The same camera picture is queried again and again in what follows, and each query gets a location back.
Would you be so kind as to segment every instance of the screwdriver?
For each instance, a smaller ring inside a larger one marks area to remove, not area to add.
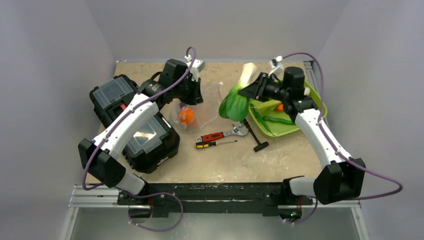
[[[227,143],[234,143],[234,142],[237,142],[237,140],[233,140],[233,141],[222,141],[222,142],[201,141],[201,142],[196,142],[196,148],[197,149],[204,149],[204,148],[208,148],[210,146],[216,146],[218,144],[227,144]]]

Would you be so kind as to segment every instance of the beige tabletop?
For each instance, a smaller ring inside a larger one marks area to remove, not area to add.
[[[125,74],[131,80],[141,84],[154,73],[163,69],[165,63],[121,62],[116,66],[115,75]],[[200,72],[201,84],[223,82],[222,96],[240,77],[243,62],[206,62]],[[268,63],[255,63],[258,71],[269,72]],[[302,62],[287,62],[286,67],[304,68]],[[171,105],[166,105],[161,112],[166,118],[170,116]],[[250,116],[247,117],[253,131],[261,142],[268,141],[269,146],[254,152],[257,145],[254,138],[246,136],[229,136],[225,140],[238,142],[222,144],[207,149],[195,149],[196,138],[202,135],[230,131],[234,122],[218,117],[202,129],[186,133],[175,127],[180,135],[178,154],[168,159],[151,174],[133,171],[149,183],[233,183],[233,182],[280,182],[285,178],[305,175],[316,177],[321,166],[311,144],[299,130],[288,135],[268,139],[257,129]],[[121,155],[118,161],[131,169]],[[99,181],[87,176],[87,183]]]

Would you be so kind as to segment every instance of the black toolbox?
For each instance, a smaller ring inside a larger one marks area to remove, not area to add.
[[[94,112],[105,128],[125,110],[137,91],[136,82],[123,74],[90,91]],[[180,136],[158,112],[134,134],[122,155],[132,169],[150,174],[164,161],[174,157],[179,145]]]

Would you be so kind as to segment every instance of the green pepper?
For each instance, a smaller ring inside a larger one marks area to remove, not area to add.
[[[274,133],[271,132],[270,127],[268,126],[268,124],[262,119],[261,115],[259,114],[258,111],[256,111],[255,106],[250,103],[250,109],[252,110],[254,116],[257,118],[257,120],[260,122],[260,124],[262,124],[262,126],[268,131],[270,132],[273,136]]]
[[[278,117],[272,117],[272,116],[263,116],[262,120],[273,122],[273,123],[296,125],[296,123],[292,122],[291,120],[287,120],[287,119],[284,119],[284,118],[278,118]]]

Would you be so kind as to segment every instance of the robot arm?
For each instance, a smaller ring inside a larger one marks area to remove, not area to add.
[[[358,197],[365,173],[344,161],[335,152],[320,129],[323,127],[328,138],[338,147],[344,156],[353,162],[365,167],[362,159],[353,159],[351,155],[339,144],[324,121],[318,123],[320,111],[317,104],[309,96],[308,89],[304,87],[305,75],[301,68],[287,67],[282,72],[282,65],[278,61],[271,61],[273,71],[267,74],[262,72],[249,86],[241,89],[239,94],[258,101],[271,99],[281,101],[284,112],[302,130],[311,143],[322,171],[316,179],[299,176],[285,179],[283,188],[287,197],[310,196],[317,198],[322,204],[334,203]],[[276,74],[283,77],[280,81]]]
[[[117,161],[127,143],[141,126],[173,99],[180,99],[188,105],[203,102],[199,72],[203,69],[204,62],[195,59],[190,73],[177,86],[153,101],[148,101],[135,108],[149,97],[160,93],[175,83],[190,65],[191,59],[187,59],[187,61],[188,63],[175,59],[168,60],[160,73],[159,80],[149,79],[145,81],[131,103],[107,129],[92,141],[85,138],[79,143],[79,156],[82,167],[85,168],[95,149],[104,141],[94,156],[88,172],[107,187],[117,187],[134,195],[139,194],[147,183]],[[112,129],[114,129],[112,134],[107,137]]]

